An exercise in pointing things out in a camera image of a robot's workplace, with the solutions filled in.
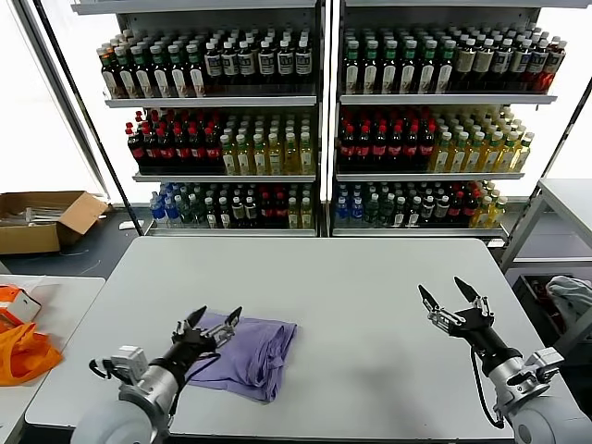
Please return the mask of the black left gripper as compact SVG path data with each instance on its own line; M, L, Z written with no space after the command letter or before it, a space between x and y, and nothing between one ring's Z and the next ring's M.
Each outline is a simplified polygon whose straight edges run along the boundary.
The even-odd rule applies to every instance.
M174 377L185 377L191 366L205 353L214 352L228 343L235 335L240 322L242 307L237 307L222 323L208 328L203 334L199 322L204 316L207 306L203 306L187 317L177 322L172 333L172 346L159 359L159 365L169 371Z

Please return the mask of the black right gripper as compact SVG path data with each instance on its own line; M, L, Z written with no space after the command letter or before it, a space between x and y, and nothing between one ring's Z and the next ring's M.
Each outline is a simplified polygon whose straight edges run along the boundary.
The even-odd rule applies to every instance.
M427 317L436 327L450 332L452 337L465 339L481 359L483 370L494 370L513 357L513 348L508 347L492 328L494 314L487 296L480 295L460 277L455 277L454 282L466 301L475 309L465 309L453 314L440 306L423 285L419 285L418 290L428 312ZM460 326L457 315L464 319Z

